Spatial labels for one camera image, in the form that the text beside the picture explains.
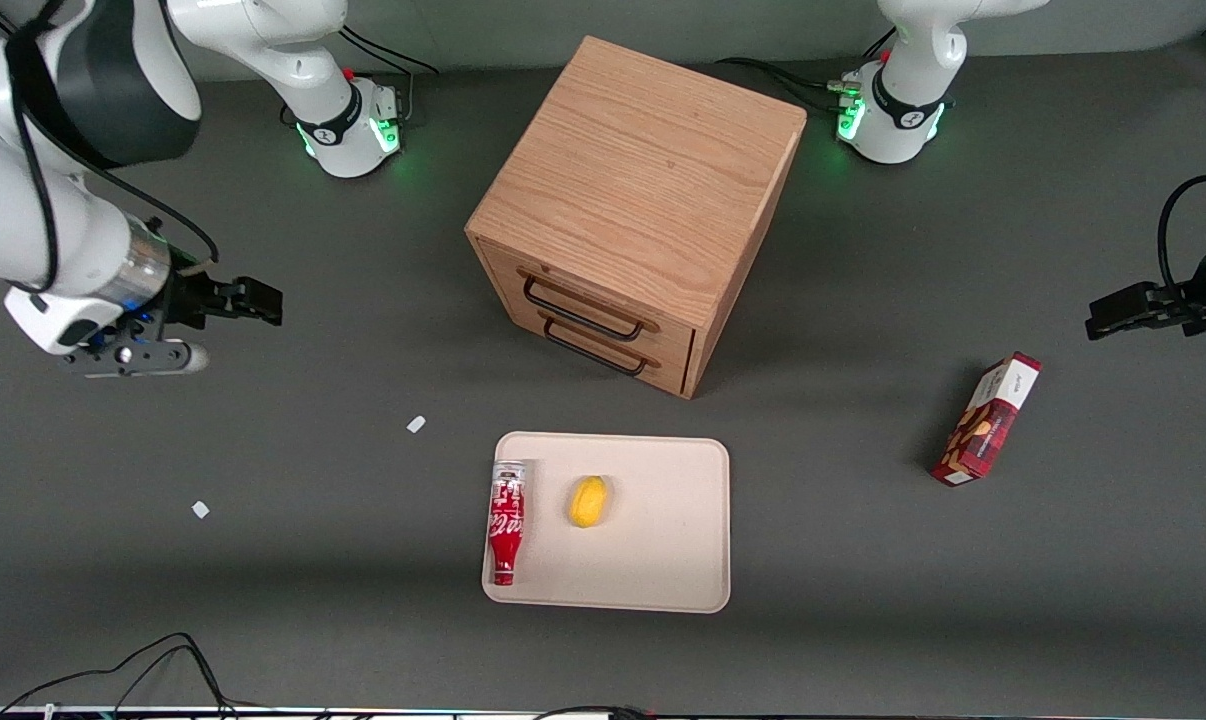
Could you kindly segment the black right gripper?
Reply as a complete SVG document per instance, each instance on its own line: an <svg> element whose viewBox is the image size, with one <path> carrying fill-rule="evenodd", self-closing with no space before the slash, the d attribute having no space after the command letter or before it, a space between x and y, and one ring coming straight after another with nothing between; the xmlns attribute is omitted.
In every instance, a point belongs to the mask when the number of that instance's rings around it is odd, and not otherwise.
<svg viewBox="0 0 1206 720"><path fill-rule="evenodd" d="M283 293L279 288L246 275L216 283L191 252L172 247L156 234L133 240L133 269L150 273L150 283L158 287L150 300L133 310L133 338L137 341L164 340L169 324L201 330L207 316L259 320L274 327L283 322Z"/></svg>

